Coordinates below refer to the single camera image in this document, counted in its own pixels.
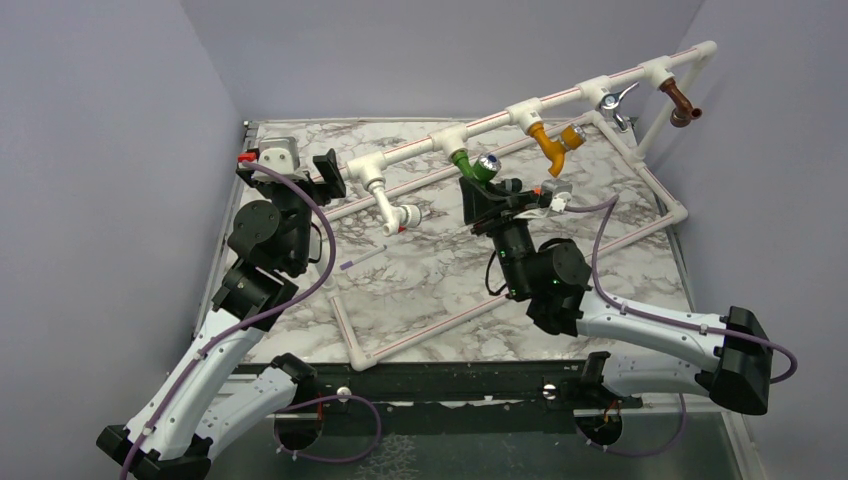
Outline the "green faucet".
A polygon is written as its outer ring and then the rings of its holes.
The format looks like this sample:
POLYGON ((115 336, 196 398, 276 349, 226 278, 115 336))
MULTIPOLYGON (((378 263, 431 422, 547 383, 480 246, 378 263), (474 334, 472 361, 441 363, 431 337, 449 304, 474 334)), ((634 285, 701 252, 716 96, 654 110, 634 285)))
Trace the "green faucet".
POLYGON ((478 184, 490 182, 501 170, 500 160, 491 152, 480 154, 471 160, 466 150, 458 150, 450 159, 464 178, 478 184))

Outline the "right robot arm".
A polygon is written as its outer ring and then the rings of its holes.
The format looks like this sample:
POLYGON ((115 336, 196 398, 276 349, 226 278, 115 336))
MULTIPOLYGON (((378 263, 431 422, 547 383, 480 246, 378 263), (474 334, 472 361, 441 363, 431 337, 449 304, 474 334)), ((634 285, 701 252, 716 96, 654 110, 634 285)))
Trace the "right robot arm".
POLYGON ((464 222, 493 242, 504 286, 497 294, 527 305, 549 335, 612 339, 649 350, 634 360, 603 361, 577 380, 579 398, 600 407, 613 397, 688 393, 744 415, 768 411, 776 345, 753 312, 680 312, 613 296, 600 283, 594 250, 585 256, 569 238, 536 246, 529 223, 549 214, 580 212, 572 187, 548 180, 525 190, 518 179, 485 183, 461 178, 464 222))

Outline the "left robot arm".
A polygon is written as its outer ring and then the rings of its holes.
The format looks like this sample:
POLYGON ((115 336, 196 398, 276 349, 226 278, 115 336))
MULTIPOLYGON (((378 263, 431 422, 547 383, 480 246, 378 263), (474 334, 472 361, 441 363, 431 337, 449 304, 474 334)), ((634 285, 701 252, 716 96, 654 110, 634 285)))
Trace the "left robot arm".
POLYGON ((218 393, 281 314, 331 279, 338 247, 323 207, 347 194, 337 154, 317 155, 305 168, 280 142, 243 152, 237 175, 260 197, 233 219, 227 244, 236 260, 213 295, 211 318, 146 405, 97 438, 123 479, 202 479, 260 420, 318 400, 315 369, 291 353, 229 398, 218 393))

